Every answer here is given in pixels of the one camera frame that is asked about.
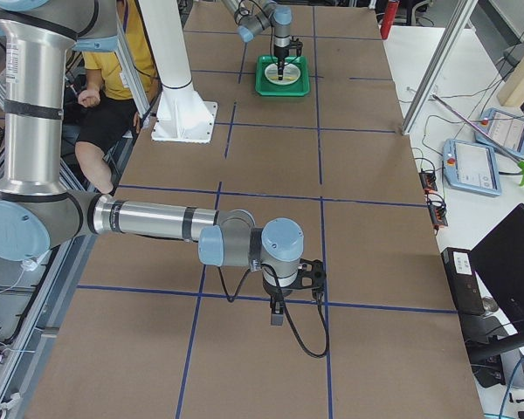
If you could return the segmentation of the white plate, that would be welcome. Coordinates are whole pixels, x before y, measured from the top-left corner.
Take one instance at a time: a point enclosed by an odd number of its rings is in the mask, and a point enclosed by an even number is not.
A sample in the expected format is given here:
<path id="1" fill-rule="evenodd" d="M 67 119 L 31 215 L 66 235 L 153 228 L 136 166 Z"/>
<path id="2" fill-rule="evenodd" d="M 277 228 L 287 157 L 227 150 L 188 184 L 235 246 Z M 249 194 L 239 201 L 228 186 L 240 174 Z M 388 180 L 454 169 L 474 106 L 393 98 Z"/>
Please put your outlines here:
<path id="1" fill-rule="evenodd" d="M 277 82 L 271 82 L 269 80 L 269 78 L 271 77 L 277 77 L 277 65 L 276 64 L 270 64 L 268 65 L 265 70 L 264 70 L 264 76 L 265 76 L 265 79 L 276 85 L 276 86 L 289 86 L 289 85 L 292 85 L 293 83 L 289 82 L 289 83 L 277 83 Z M 296 77 L 296 78 L 300 78 L 300 68 L 296 65 L 293 65 L 293 64 L 288 64 L 288 65 L 285 65 L 285 68 L 284 68 L 284 77 Z"/>

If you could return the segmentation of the green plastic tray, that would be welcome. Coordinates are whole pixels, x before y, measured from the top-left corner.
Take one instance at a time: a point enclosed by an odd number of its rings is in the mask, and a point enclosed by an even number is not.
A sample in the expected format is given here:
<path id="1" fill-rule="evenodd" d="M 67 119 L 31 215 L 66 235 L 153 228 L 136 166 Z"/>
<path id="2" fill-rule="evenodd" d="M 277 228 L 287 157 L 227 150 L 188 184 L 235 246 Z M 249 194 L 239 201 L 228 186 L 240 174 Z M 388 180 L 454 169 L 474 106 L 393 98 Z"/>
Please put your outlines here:
<path id="1" fill-rule="evenodd" d="M 305 56 L 287 57 L 286 65 L 293 64 L 300 68 L 300 78 L 289 86 L 276 86 L 265 79 L 264 70 L 270 64 L 277 65 L 277 59 L 271 55 L 258 57 L 255 74 L 255 90 L 261 96 L 303 97 L 310 92 L 309 73 Z"/>

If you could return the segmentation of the red fire extinguisher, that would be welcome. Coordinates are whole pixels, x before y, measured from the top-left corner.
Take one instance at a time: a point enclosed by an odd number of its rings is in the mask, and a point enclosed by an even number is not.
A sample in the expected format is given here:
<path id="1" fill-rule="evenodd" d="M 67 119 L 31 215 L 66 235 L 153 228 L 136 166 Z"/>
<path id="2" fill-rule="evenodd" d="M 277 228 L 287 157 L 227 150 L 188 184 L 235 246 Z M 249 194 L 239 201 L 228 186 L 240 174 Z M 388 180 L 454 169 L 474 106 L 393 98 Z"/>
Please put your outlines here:
<path id="1" fill-rule="evenodd" d="M 389 0 L 385 5 L 383 20 L 380 27 L 380 34 L 382 40 L 385 40 L 389 37 L 390 29 L 396 18 L 398 5 L 398 0 Z"/>

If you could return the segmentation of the person in yellow shirt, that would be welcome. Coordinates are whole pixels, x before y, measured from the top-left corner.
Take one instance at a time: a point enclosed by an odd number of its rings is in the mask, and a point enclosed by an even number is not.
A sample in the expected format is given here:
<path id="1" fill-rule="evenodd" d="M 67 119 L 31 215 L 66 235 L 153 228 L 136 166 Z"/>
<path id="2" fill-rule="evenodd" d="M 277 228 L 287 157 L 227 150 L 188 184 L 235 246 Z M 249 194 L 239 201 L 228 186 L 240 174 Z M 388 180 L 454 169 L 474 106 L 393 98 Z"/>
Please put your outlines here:
<path id="1" fill-rule="evenodd" d="M 147 98 L 152 100 L 159 83 L 142 20 L 133 1 L 116 3 L 122 29 Z M 138 134 L 141 118 L 129 89 L 128 78 L 113 52 L 86 52 L 86 89 L 78 102 L 88 110 L 75 143 L 75 155 L 86 179 L 101 193 L 114 191 L 112 172 L 104 161 L 107 151 L 131 130 Z"/>

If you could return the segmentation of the upper orange black adapter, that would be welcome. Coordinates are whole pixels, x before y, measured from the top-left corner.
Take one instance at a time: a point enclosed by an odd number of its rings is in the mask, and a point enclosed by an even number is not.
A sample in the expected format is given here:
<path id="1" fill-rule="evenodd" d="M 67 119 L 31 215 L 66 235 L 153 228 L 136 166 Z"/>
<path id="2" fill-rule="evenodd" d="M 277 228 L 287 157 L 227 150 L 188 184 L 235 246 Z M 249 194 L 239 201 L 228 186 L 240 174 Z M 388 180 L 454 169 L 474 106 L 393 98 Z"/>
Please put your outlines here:
<path id="1" fill-rule="evenodd" d="M 437 177 L 436 177 L 436 173 L 434 170 L 432 171 L 421 170 L 419 172 L 419 179 L 423 187 L 423 190 L 425 192 L 437 192 L 438 191 L 438 187 L 436 184 Z"/>

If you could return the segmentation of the orange black adapter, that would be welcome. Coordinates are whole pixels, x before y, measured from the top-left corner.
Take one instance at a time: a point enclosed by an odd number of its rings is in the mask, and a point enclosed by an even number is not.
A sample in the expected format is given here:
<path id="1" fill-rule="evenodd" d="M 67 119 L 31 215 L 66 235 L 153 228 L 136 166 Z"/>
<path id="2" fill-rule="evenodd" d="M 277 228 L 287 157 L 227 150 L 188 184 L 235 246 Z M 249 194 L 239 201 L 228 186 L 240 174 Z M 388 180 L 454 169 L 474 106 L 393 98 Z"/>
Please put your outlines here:
<path id="1" fill-rule="evenodd" d="M 436 184 L 437 177 L 436 177 L 436 173 L 434 170 L 432 171 L 421 170 L 419 172 L 419 179 L 423 187 L 423 190 L 425 192 L 437 192 L 438 191 L 438 187 Z"/>
<path id="2" fill-rule="evenodd" d="M 448 226 L 448 221 L 446 219 L 446 204 L 444 201 L 429 200 L 427 202 L 427 208 L 429 210 L 431 223 L 435 230 Z"/>

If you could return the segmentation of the black mini computer box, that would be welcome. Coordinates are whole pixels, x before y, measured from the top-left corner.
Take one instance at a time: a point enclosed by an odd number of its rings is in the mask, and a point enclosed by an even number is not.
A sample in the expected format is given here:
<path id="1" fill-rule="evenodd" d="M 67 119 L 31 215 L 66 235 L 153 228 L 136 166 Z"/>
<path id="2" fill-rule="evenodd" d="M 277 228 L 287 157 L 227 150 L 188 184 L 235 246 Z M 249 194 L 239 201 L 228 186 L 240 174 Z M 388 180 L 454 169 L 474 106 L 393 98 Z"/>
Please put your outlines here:
<path id="1" fill-rule="evenodd" d="M 458 313 L 481 316 L 485 309 L 470 251 L 446 247 L 441 252 L 453 303 Z"/>

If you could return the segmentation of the lower orange black adapter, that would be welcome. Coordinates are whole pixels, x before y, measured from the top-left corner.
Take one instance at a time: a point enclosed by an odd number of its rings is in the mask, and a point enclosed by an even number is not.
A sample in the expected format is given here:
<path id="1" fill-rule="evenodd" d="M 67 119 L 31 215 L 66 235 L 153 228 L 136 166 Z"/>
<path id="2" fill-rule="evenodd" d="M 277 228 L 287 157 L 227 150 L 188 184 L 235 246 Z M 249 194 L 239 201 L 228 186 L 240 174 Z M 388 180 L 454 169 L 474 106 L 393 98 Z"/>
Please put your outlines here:
<path id="1" fill-rule="evenodd" d="M 446 204 L 444 201 L 429 200 L 427 202 L 427 208 L 429 210 L 431 223 L 435 230 L 448 226 L 448 221 L 446 219 Z"/>

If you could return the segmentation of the near blue teach pendant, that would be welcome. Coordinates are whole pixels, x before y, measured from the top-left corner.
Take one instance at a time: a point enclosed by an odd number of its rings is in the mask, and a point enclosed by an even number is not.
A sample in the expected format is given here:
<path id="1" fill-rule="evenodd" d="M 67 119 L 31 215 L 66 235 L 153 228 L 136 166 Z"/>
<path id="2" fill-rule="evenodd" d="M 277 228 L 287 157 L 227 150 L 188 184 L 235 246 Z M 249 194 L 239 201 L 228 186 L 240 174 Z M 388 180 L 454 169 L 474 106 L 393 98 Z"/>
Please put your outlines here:
<path id="1" fill-rule="evenodd" d="M 501 195 L 499 169 L 491 147 L 449 139 L 443 146 L 443 166 L 452 188 L 483 196 Z"/>

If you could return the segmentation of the blue teach pendant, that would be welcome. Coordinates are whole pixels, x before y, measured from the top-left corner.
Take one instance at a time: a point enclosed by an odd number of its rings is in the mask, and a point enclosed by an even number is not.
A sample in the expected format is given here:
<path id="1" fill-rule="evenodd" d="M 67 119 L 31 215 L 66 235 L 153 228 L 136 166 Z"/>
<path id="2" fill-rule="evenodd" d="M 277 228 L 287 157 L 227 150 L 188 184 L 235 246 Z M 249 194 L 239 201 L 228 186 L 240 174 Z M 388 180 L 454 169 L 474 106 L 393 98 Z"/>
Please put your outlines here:
<path id="1" fill-rule="evenodd" d="M 497 144 L 517 157 L 524 155 L 524 117 L 498 108 L 488 108 L 479 120 L 479 128 Z"/>
<path id="2" fill-rule="evenodd" d="M 443 146 L 443 166 L 452 188 L 483 196 L 501 195 L 499 169 L 491 147 L 449 139 Z"/>

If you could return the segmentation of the black monitor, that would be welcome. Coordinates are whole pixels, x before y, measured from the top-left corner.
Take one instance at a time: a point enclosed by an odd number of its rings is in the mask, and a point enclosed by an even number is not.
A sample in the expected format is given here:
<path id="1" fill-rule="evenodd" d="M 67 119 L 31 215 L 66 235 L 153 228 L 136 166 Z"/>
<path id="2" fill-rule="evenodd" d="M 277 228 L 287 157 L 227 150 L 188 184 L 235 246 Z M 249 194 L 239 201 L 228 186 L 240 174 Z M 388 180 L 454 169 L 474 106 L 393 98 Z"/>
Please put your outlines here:
<path id="1" fill-rule="evenodd" d="M 518 204 L 471 250 L 479 278 L 517 333 L 468 349 L 472 363 L 524 347 L 524 204 Z"/>

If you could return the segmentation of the far blue teach pendant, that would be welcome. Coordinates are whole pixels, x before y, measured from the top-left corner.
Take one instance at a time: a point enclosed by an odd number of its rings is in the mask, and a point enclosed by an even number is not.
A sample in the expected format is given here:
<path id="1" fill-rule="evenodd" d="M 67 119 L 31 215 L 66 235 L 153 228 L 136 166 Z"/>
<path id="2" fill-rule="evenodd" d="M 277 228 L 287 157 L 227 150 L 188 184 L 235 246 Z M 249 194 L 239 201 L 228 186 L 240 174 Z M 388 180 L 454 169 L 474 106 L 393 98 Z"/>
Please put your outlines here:
<path id="1" fill-rule="evenodd" d="M 479 120 L 479 128 L 497 144 L 517 157 L 524 155 L 524 117 L 498 108 L 488 108 Z"/>

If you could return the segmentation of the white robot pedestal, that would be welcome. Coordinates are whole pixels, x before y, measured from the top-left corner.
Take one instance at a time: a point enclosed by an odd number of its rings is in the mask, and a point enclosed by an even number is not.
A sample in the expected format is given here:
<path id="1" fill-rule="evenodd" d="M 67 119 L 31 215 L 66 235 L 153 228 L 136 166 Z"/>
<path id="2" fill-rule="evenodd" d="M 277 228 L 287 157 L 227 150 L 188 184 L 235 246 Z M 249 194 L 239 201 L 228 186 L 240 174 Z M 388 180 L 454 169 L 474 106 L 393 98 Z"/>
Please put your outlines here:
<path id="1" fill-rule="evenodd" d="M 139 8 L 162 86 L 152 139 L 210 142 L 217 103 L 204 101 L 193 85 L 177 2 L 143 0 Z"/>

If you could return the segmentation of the aluminium frame post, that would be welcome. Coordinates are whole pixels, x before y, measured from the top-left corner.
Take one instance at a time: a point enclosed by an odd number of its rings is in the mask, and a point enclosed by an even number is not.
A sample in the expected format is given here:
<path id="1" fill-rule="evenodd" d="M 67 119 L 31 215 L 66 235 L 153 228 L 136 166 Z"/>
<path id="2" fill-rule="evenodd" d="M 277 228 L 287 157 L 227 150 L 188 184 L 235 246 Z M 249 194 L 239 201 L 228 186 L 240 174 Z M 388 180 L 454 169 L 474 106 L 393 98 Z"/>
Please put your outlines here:
<path id="1" fill-rule="evenodd" d="M 424 76 L 417 89 L 410 108 L 404 117 L 401 126 L 402 134 L 409 134 L 415 125 L 417 118 L 424 108 L 425 102 L 432 93 L 432 88 L 437 81 L 445 61 L 450 56 L 452 49 L 459 39 L 461 32 L 464 30 L 469 18 L 475 9 L 478 0 L 460 0 L 457 3 L 455 11 L 447 24 L 438 46 L 433 53 L 430 63 L 428 64 Z"/>

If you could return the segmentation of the green handled reacher grabber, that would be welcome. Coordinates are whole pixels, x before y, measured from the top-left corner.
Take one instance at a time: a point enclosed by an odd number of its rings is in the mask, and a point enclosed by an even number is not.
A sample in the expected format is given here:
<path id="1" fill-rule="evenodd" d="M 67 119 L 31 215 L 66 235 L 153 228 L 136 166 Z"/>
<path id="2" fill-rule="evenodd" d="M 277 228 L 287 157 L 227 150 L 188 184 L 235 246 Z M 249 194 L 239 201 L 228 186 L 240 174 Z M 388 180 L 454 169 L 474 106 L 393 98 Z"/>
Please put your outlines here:
<path id="1" fill-rule="evenodd" d="M 438 97 L 436 94 L 432 94 L 431 97 L 440 103 L 442 106 L 444 106 L 446 109 L 448 109 L 451 113 L 456 115 L 460 120 L 462 120 L 467 126 L 469 126 L 473 131 L 475 131 L 477 134 L 483 136 L 486 141 L 493 146 L 495 149 L 497 149 L 501 154 L 511 159 L 520 169 L 522 173 L 522 179 L 520 186 L 524 186 L 524 161 L 516 157 L 515 155 L 512 155 L 510 152 L 508 152 L 504 147 L 502 147 L 500 144 L 495 142 L 487 132 L 483 131 L 480 127 L 475 125 L 472 121 L 468 120 L 463 114 L 459 113 L 457 110 L 455 110 L 452 106 L 450 106 L 448 103 L 446 103 L 444 100 L 442 100 L 440 97 Z"/>

